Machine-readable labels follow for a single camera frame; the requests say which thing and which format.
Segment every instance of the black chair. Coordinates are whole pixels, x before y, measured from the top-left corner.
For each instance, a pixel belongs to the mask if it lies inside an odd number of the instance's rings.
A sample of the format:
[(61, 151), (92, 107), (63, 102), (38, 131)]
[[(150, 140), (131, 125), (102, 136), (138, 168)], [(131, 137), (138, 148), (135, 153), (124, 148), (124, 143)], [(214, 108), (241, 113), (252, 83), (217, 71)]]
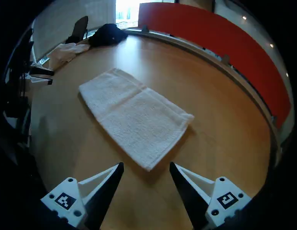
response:
[(88, 30), (87, 30), (88, 21), (89, 21), (88, 16), (84, 16), (81, 19), (79, 19), (74, 25), (72, 35), (68, 37), (65, 44), (78, 43), (82, 41), (85, 33), (87, 33), (87, 36), (88, 36)]

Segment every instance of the white towel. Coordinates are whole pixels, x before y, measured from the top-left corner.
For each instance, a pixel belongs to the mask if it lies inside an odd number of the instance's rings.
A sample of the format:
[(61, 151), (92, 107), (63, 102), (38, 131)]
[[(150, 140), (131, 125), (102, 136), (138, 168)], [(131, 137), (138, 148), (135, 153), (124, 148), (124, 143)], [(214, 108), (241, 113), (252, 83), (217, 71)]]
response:
[(49, 58), (49, 69), (56, 70), (66, 62), (70, 62), (76, 57), (77, 54), (80, 54), (84, 51), (87, 51), (90, 48), (90, 45), (76, 43), (68, 44), (59, 44), (54, 48), (47, 57)]
[(194, 116), (120, 69), (79, 86), (97, 121), (141, 167), (150, 171)]

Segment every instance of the round table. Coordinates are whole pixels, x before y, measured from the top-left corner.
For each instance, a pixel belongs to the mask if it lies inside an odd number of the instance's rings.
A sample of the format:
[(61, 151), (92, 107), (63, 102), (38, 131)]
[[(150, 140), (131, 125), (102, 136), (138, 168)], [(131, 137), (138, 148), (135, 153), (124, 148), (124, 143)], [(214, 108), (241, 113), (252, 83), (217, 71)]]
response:
[[(151, 171), (117, 147), (85, 105), (78, 87), (120, 68), (195, 116), (181, 140)], [(169, 173), (173, 161), (215, 180), (225, 176), (254, 196), (265, 181), (269, 127), (251, 99), (227, 76), (179, 48), (128, 36), (91, 49), (56, 71), (34, 92), (32, 151), (50, 191), (123, 161), (125, 172), (101, 229), (192, 229)]]

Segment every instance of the black cloth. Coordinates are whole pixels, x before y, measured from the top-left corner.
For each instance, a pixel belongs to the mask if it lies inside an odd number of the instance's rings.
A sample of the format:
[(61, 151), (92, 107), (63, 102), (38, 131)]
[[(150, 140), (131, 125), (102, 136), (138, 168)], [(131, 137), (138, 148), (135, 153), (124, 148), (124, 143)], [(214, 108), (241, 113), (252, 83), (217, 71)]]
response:
[(115, 24), (104, 24), (89, 38), (91, 47), (110, 46), (120, 43), (127, 38), (127, 34), (117, 28)]

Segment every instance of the red wall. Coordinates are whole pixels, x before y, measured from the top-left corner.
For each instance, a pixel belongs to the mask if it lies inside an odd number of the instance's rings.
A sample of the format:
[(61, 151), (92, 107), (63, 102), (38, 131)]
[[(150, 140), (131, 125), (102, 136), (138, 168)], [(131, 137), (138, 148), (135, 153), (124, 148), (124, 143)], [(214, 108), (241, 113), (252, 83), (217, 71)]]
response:
[(285, 121), (290, 102), (281, 76), (261, 46), (238, 26), (214, 13), (177, 3), (140, 4), (139, 27), (143, 25), (194, 42), (219, 56), (229, 55), (230, 63), (277, 116), (277, 127)]

